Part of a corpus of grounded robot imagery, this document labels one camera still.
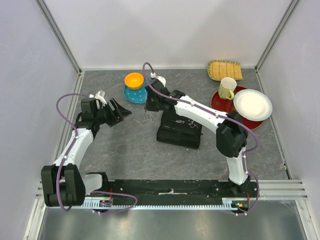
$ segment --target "teal plate with dots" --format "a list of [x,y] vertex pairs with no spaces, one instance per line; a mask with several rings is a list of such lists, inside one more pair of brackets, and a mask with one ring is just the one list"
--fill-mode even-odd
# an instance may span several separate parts
[[147,90],[145,89],[146,82],[143,82],[142,87],[139,89],[133,90],[124,85],[123,94],[125,99],[132,102],[133,104],[144,104],[147,100]]

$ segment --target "gray speckled surface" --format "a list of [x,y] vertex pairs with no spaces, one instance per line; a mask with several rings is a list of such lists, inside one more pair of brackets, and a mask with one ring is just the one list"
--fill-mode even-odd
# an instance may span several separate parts
[[[133,104],[124,97],[124,79],[132,70],[87,71],[81,93],[95,94],[104,90],[108,98],[114,98],[132,115],[109,128],[101,126],[94,142],[87,149],[81,162],[80,172],[106,172],[110,179],[227,179],[226,158],[216,148],[216,137],[202,128],[198,150],[174,146],[156,141],[162,112],[151,112],[153,121],[143,124],[144,104]],[[194,100],[210,105],[219,82],[209,78],[206,69],[157,70],[166,78],[170,91],[178,89]],[[238,85],[260,90],[253,69],[243,69],[244,80]],[[80,101],[76,113],[80,111]],[[270,120],[254,130],[260,147],[247,155],[249,171],[260,179],[286,179],[287,175],[280,156]],[[248,138],[247,147],[254,140]]]

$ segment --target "yellow mug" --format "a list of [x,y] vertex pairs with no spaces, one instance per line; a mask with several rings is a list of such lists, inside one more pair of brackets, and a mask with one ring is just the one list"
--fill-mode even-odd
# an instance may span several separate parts
[[219,97],[221,99],[232,100],[235,97],[234,90],[237,87],[237,82],[231,77],[225,77],[221,80],[219,86]]

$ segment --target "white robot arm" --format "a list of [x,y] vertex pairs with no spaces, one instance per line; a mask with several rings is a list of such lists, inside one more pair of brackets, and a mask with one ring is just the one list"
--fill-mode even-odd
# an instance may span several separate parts
[[246,150],[248,133],[237,124],[221,117],[216,117],[224,116],[241,122],[241,116],[237,112],[228,114],[226,112],[217,111],[194,101],[181,91],[174,90],[169,92],[166,88],[166,80],[162,76],[154,76],[150,84],[161,94],[180,99],[182,101],[174,101],[165,98],[155,93],[149,86],[147,86],[146,90],[148,92],[148,96],[145,106],[146,110],[172,111],[177,115],[187,117],[207,127],[217,135],[216,146],[218,150],[226,156],[229,168],[229,180],[237,186],[241,186],[248,181],[248,172],[244,168],[242,160],[243,152]]
[[[227,117],[226,112],[217,111],[210,107],[207,107],[201,103],[195,102],[192,98],[189,96],[182,96],[180,99],[187,100],[188,102],[194,102],[194,104],[197,104],[198,106],[202,106],[203,108],[206,108],[210,111],[213,111],[216,113],[217,116],[225,116]],[[175,106],[175,113],[187,117],[189,119],[192,119],[201,125],[207,127],[209,130],[211,130],[214,134],[216,134],[216,131],[218,129],[218,125],[222,124],[225,120],[220,117],[214,117],[212,114],[203,111],[197,107],[193,107],[190,104],[184,103],[184,102],[178,102]],[[246,150],[246,147],[242,147],[239,151],[238,156],[233,157],[226,157],[228,168],[229,168],[229,179],[234,182],[237,185],[242,185],[248,178],[248,174],[246,169],[244,169],[243,161],[242,161],[242,153]]]
[[99,94],[81,100],[81,113],[75,122],[77,135],[73,130],[62,154],[52,165],[44,166],[41,170],[44,201],[48,207],[59,206],[58,198],[64,206],[80,206],[86,195],[104,186],[108,181],[105,172],[91,172],[82,177],[79,172],[80,163],[95,139],[100,125],[107,124],[112,127],[130,114],[132,113],[113,98],[107,102]]

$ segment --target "white plate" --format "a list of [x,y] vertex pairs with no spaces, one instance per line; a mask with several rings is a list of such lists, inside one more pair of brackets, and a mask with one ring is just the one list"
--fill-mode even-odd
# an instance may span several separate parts
[[233,104],[238,113],[251,121],[263,121],[270,117],[272,104],[262,92],[244,89],[235,94]]

